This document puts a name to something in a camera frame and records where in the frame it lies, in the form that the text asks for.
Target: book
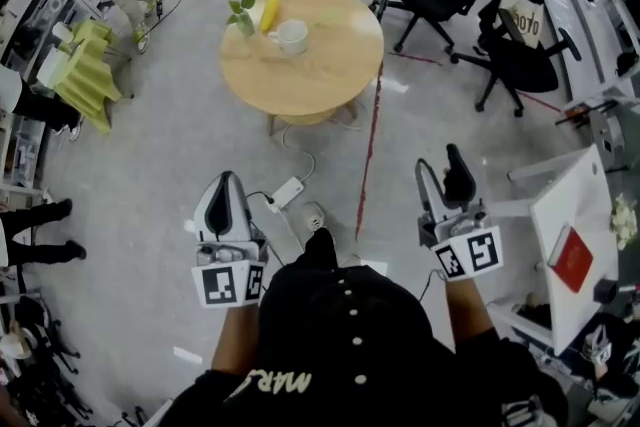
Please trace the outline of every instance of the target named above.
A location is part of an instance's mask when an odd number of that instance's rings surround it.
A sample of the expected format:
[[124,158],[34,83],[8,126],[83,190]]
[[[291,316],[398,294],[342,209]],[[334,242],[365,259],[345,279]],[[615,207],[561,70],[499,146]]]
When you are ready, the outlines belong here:
[[578,293],[593,262],[593,255],[570,224],[562,227],[558,241],[547,261],[558,277]]

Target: green leaf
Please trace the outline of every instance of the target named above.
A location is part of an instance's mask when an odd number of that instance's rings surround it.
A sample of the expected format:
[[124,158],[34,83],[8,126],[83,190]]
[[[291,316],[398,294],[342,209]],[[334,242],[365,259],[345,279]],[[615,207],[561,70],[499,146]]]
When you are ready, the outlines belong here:
[[239,15],[240,13],[242,13],[242,7],[240,7],[240,2],[238,2],[237,0],[230,0],[229,6],[231,7],[231,11],[233,11],[235,14]]
[[240,5],[245,9],[251,9],[256,3],[256,0],[241,0]]

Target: concrete floor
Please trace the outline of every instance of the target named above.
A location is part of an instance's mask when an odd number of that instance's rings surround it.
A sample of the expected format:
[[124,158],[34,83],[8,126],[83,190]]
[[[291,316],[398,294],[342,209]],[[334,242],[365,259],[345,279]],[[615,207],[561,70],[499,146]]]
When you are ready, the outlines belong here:
[[[165,12],[178,0],[165,0]],[[58,198],[74,200],[72,216],[38,232],[39,242],[73,237],[88,249],[85,262],[36,267],[44,297],[64,322],[69,340],[82,352],[73,378],[96,412],[96,423],[113,423],[120,411],[140,404],[149,412],[175,396],[206,367],[224,311],[200,308],[191,279],[195,239],[183,229],[208,183],[234,170],[247,192],[274,191],[292,175],[302,176],[306,157],[284,150],[265,135],[265,117],[236,98],[222,80],[218,47],[228,0],[182,0],[153,31],[151,45],[117,76],[135,99],[111,108],[113,130],[90,124],[79,140],[52,137],[43,183]],[[472,52],[478,35],[476,3],[466,17],[445,24],[459,51]],[[121,14],[116,22],[122,23]],[[409,14],[389,9],[385,48],[399,38]],[[570,128],[553,125],[558,114],[524,99],[524,118],[515,119],[511,100],[497,87],[482,114],[473,103],[488,75],[449,63],[444,42],[420,22],[404,53],[431,64],[385,55],[378,126],[365,184],[362,224],[355,239],[358,206],[370,136],[375,87],[360,97],[366,107],[361,131],[324,123],[292,128],[288,143],[315,154],[317,168],[307,189],[290,207],[294,228],[306,238],[296,216],[300,204],[316,200],[325,208],[344,263],[352,255],[389,264],[389,277],[419,295],[435,257],[418,247],[420,205],[413,169],[418,157],[434,169],[446,167],[445,145],[458,144],[487,199],[513,191],[505,172],[577,148]],[[542,95],[551,105],[566,101],[564,89]],[[298,254],[282,220],[260,196],[251,199],[255,222],[285,261]],[[486,301],[524,294],[537,245],[525,221],[502,226],[506,263],[478,284]],[[268,275],[278,268],[269,262]],[[434,279],[423,301],[436,336],[452,345],[443,284]],[[173,355],[181,347],[204,358],[194,365]]]

